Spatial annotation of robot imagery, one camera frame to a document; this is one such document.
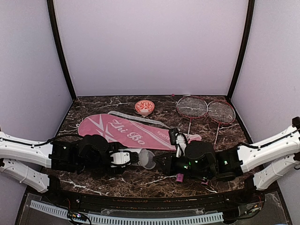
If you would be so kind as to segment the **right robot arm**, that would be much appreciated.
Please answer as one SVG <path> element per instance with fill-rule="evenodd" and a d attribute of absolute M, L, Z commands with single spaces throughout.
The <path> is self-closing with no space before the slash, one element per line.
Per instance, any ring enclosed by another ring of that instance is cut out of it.
<path fill-rule="evenodd" d="M 166 175 L 183 174 L 198 178 L 204 184 L 211 179 L 227 182 L 269 163 L 245 182 L 247 187 L 239 194 L 243 203 L 250 203 L 256 198 L 257 191 L 266 190 L 300 163 L 299 117 L 293 118 L 287 129 L 268 139 L 254 144 L 240 142 L 218 152 L 210 142 L 188 142 L 185 135 L 175 128 L 169 131 L 169 136 L 176 152 L 153 158 Z"/>

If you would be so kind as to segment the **clear plastic tube lid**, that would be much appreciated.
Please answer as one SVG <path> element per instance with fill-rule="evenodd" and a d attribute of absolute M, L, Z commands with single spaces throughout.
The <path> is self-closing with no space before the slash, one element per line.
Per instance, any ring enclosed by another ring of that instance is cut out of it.
<path fill-rule="evenodd" d="M 141 149 L 139 153 L 139 161 L 138 165 L 142 166 L 145 169 L 151 170 L 156 166 L 156 163 L 154 162 L 154 153 L 147 150 L 147 149 Z"/>

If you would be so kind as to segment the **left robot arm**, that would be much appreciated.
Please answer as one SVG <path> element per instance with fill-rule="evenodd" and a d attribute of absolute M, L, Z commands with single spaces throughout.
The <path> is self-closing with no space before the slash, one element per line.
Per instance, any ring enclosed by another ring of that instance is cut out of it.
<path fill-rule="evenodd" d="M 16 138 L 0 134 L 0 171 L 40 193 L 47 193 L 55 204 L 66 201 L 60 190 L 60 180 L 26 166 L 29 162 L 57 171 L 81 174 L 85 170 L 121 171 L 131 164 L 131 154 L 119 142 L 109 143 L 100 135 L 76 135 L 72 142 L 62 141 L 60 135 L 45 142 Z"/>

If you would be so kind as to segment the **white shuttlecock tube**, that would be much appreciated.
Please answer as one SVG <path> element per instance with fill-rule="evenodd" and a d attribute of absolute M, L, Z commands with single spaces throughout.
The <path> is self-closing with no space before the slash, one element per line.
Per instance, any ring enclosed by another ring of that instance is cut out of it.
<path fill-rule="evenodd" d="M 130 164 L 134 166 L 139 166 L 138 161 L 139 161 L 139 153 L 141 149 L 132 149 L 130 150 Z"/>

